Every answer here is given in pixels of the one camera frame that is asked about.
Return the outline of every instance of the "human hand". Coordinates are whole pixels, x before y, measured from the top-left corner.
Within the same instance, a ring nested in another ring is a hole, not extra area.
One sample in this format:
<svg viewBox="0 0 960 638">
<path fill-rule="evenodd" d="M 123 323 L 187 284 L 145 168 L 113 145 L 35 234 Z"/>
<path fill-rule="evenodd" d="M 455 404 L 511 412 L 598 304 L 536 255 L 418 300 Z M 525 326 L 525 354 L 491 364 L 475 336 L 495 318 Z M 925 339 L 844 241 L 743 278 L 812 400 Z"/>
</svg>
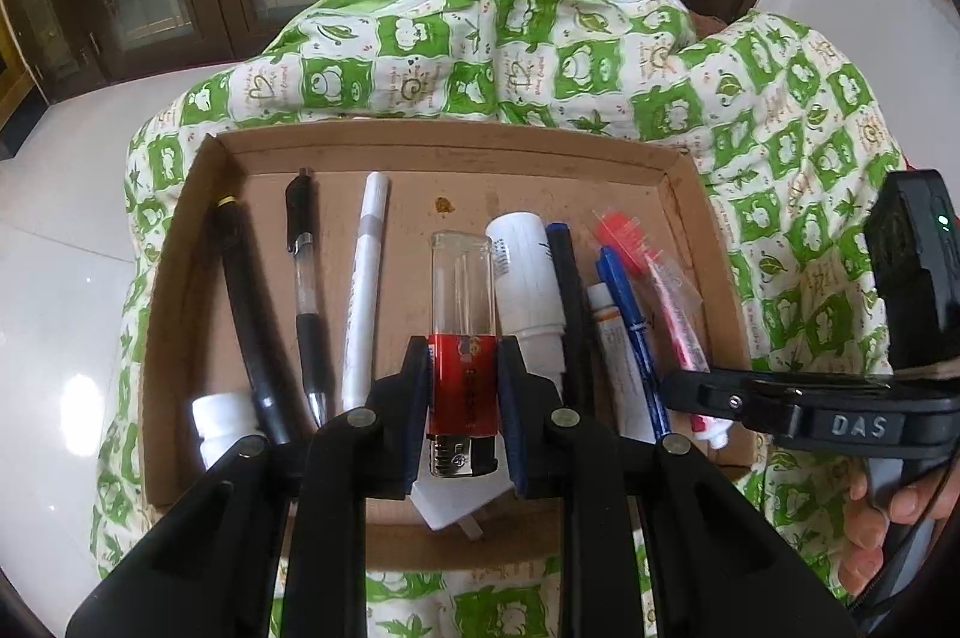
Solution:
<svg viewBox="0 0 960 638">
<path fill-rule="evenodd" d="M 940 484 L 944 469 L 929 473 L 916 483 L 899 490 L 890 502 L 890 521 L 899 525 L 915 523 Z M 960 498 L 960 468 L 954 467 L 949 481 L 930 510 L 928 518 L 946 519 Z M 940 534 L 938 522 L 933 540 Z M 856 472 L 850 482 L 850 501 L 844 505 L 844 534 L 847 549 L 840 563 L 840 583 L 852 595 L 858 595 L 875 577 L 883 564 L 883 540 L 887 535 L 887 519 L 867 502 L 867 475 Z"/>
</svg>

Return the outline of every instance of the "red lighter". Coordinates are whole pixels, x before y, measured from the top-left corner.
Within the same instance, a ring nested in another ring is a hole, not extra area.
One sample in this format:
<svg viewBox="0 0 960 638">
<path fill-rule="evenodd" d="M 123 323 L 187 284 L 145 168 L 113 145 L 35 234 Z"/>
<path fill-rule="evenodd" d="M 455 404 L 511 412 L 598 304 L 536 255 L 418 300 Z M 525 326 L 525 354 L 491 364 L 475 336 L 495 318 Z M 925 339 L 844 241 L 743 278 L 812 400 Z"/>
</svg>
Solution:
<svg viewBox="0 0 960 638">
<path fill-rule="evenodd" d="M 430 472 L 439 478 L 496 470 L 496 333 L 488 237 L 437 232 L 433 273 Z"/>
</svg>

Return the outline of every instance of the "screw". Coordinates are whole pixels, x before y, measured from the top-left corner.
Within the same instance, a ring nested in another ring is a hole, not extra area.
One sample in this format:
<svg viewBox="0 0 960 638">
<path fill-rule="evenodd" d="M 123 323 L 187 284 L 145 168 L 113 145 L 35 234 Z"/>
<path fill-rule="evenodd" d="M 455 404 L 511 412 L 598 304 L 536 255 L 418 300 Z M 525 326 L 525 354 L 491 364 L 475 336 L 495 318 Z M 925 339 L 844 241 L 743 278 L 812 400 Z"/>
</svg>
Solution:
<svg viewBox="0 0 960 638">
<path fill-rule="evenodd" d="M 353 408 L 347 413 L 347 423 L 351 427 L 369 427 L 376 422 L 376 413 L 370 408 Z"/>
<path fill-rule="evenodd" d="M 237 454 L 249 458 L 257 456 L 265 448 L 267 448 L 267 441 L 263 439 L 262 435 L 247 435 L 241 438 L 237 444 Z"/>
<path fill-rule="evenodd" d="M 670 435 L 664 435 L 661 443 L 664 444 L 664 449 L 666 449 L 667 454 L 683 456 L 690 450 L 690 441 L 683 437 L 683 435 L 677 435 L 676 432 L 671 432 Z"/>
<path fill-rule="evenodd" d="M 558 427 L 576 427 L 580 423 L 580 414 L 573 408 L 557 408 L 550 414 L 550 421 Z"/>
</svg>

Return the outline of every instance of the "patterned blanket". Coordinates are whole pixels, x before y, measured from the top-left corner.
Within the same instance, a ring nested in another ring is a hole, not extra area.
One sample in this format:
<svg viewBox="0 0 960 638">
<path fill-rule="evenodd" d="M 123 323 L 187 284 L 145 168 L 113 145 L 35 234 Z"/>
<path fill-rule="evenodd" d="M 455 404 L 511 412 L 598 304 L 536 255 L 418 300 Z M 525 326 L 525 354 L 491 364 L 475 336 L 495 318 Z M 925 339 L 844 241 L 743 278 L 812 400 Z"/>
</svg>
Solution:
<svg viewBox="0 0 960 638">
<path fill-rule="evenodd" d="M 688 149 L 726 237 L 755 367 L 889 370 L 861 226 L 902 155 L 870 86 L 822 35 L 748 13 L 697 42 L 678 0 L 320 0 L 261 56 L 190 88 L 131 141 L 124 189 L 136 278 L 90 538 L 102 574 L 154 518 L 140 489 L 135 398 L 157 262 L 203 138 L 442 115 Z M 846 484 L 842 459 L 762 443 L 739 484 L 838 596 Z M 637 561 L 652 632 L 640 539 Z M 555 559 L 370 572 L 371 635 L 556 634 L 558 573 Z"/>
</svg>

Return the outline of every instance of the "cardboard box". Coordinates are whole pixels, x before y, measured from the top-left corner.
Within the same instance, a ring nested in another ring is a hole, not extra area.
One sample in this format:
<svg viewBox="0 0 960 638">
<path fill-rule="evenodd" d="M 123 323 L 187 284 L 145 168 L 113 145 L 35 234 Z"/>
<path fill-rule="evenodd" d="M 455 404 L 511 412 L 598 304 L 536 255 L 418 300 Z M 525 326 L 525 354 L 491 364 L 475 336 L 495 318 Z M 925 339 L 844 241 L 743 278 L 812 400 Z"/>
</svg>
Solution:
<svg viewBox="0 0 960 638">
<path fill-rule="evenodd" d="M 407 340 L 430 315 L 428 239 L 438 230 L 483 233 L 491 219 L 533 211 L 570 225 L 584 284 L 596 283 L 594 211 L 641 219 L 651 240 L 677 259 L 704 304 L 695 326 L 712 363 L 746 367 L 740 305 L 712 206 L 687 155 L 654 145 L 546 128 L 445 121 L 330 121 L 231 131 L 208 137 L 190 168 L 157 270 L 140 383 L 141 474 L 162 512 L 203 472 L 190 417 L 194 398 L 247 386 L 208 213 L 235 195 L 248 208 L 277 328 L 299 377 L 293 262 L 286 248 L 284 189 L 314 170 L 320 236 L 318 290 L 334 365 L 344 318 L 366 174 L 390 173 L 376 325 L 374 375 L 397 372 Z M 652 318 L 661 368 L 675 365 L 661 318 Z M 598 387 L 601 413 L 608 394 Z M 749 466 L 752 435 L 736 427 L 720 464 Z M 557 553 L 553 502 L 507 495 L 477 519 L 471 543 L 457 526 L 432 532 L 409 501 L 368 501 L 368 567 L 462 569 Z"/>
</svg>

